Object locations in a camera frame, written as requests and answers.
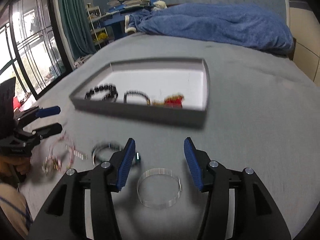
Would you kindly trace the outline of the plaid beige sleeve forearm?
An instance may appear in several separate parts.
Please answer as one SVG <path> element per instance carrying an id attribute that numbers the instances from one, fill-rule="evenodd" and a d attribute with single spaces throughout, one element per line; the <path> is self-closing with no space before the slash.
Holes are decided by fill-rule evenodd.
<path id="1" fill-rule="evenodd" d="M 26 239 L 33 218 L 24 195 L 11 185 L 1 183 L 1 208 L 17 233 Z"/>

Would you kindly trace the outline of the left hand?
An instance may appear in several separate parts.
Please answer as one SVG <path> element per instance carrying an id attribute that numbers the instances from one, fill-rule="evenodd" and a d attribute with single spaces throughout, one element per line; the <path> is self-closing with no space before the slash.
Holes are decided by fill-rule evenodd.
<path id="1" fill-rule="evenodd" d="M 31 167 L 30 158 L 1 155 L 1 175 L 12 176 L 11 166 L 16 167 L 18 173 L 27 174 Z"/>

